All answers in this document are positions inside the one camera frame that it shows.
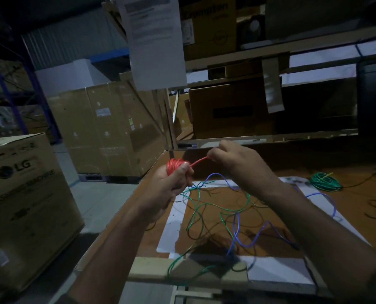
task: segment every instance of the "red wire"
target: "red wire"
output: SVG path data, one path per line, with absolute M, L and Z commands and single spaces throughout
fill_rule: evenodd
M 207 158 L 208 157 L 203 157 L 202 159 L 199 159 L 198 161 L 195 161 L 192 164 L 189 161 L 187 161 L 187 162 L 190 164 L 190 167 L 193 167 L 196 163 L 201 162 L 202 160 L 207 159 Z M 185 162 L 185 160 L 183 160 L 183 159 L 177 160 L 177 159 L 174 159 L 174 158 L 171 159 L 170 161 L 168 161 L 167 162 L 167 175 L 170 176 L 184 162 Z

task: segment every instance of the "dark ceiling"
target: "dark ceiling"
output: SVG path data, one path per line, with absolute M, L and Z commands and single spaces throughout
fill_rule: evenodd
M 20 34 L 92 9 L 104 0 L 0 0 L 0 10 Z

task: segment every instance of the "person's left hand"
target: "person's left hand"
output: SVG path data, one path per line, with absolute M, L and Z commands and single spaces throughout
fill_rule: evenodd
M 184 162 L 170 176 L 167 175 L 166 165 L 156 170 L 151 183 L 137 202 L 139 211 L 149 223 L 157 221 L 165 213 L 168 204 L 187 186 L 192 185 L 194 171 L 189 166 L 189 162 Z

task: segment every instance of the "corrugated metal wall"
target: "corrugated metal wall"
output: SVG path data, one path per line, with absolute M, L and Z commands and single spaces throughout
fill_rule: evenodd
M 34 30 L 22 36 L 36 70 L 127 46 L 103 8 Z

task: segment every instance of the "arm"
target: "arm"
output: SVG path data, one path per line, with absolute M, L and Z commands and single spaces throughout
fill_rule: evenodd
M 334 296 L 347 300 L 369 292 L 368 283 L 376 273 L 375 249 L 280 181 L 256 151 L 221 141 L 208 157 L 224 165 L 242 189 L 281 218 Z
M 143 234 L 165 212 L 169 202 L 188 185 L 193 170 L 183 163 L 167 176 L 166 166 L 153 176 L 147 192 L 123 215 L 88 266 L 71 286 L 68 296 L 79 304 L 117 304 Z

